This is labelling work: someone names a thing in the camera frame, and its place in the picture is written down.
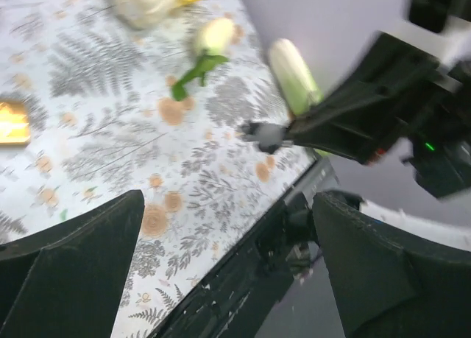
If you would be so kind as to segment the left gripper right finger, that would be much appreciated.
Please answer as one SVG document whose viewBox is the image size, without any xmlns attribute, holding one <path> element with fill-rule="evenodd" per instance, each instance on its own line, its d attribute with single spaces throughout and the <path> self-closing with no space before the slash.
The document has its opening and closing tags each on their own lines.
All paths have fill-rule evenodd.
<svg viewBox="0 0 471 338">
<path fill-rule="evenodd" d="M 470 252 L 361 213 L 361 197 L 314 196 L 312 213 L 346 337 L 469 337 Z"/>
</svg>

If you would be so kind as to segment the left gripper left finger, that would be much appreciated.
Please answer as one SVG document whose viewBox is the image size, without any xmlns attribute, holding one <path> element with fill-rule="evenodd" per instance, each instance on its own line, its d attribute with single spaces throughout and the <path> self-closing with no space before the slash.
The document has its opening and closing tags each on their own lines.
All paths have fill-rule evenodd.
<svg viewBox="0 0 471 338">
<path fill-rule="evenodd" d="M 3 244 L 1 336 L 110 337 L 143 214 L 132 190 Z"/>
</svg>

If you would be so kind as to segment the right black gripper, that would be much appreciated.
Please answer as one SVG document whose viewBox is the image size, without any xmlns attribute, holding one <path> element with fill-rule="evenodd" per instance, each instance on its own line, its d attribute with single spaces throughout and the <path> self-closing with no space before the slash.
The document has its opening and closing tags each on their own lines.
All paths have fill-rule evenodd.
<svg viewBox="0 0 471 338">
<path fill-rule="evenodd" d="M 375 107 L 372 135 L 326 123 Z M 290 123 L 294 144 L 361 165 L 378 162 L 401 138 L 411 142 L 414 179 L 435 198 L 470 187 L 470 62 L 437 57 L 379 33 L 351 75 Z"/>
</svg>

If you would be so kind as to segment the small brass padlock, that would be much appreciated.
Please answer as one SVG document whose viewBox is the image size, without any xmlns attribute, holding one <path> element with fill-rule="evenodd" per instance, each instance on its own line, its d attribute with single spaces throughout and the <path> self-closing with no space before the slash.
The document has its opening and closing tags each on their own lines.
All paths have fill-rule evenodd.
<svg viewBox="0 0 471 338">
<path fill-rule="evenodd" d="M 30 123 L 23 102 L 14 99 L 1 100 L 0 137 L 2 147 L 19 147 L 30 142 Z"/>
</svg>

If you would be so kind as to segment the black headed key bunch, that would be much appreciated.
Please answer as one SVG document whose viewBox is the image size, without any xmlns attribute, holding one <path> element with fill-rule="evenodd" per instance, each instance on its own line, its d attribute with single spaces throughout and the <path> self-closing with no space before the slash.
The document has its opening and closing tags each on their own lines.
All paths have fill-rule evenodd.
<svg viewBox="0 0 471 338">
<path fill-rule="evenodd" d="M 239 131 L 244 141 L 254 143 L 261 152 L 269 155 L 294 144 L 286 136 L 287 126 L 281 124 L 246 121 L 239 126 Z"/>
</svg>

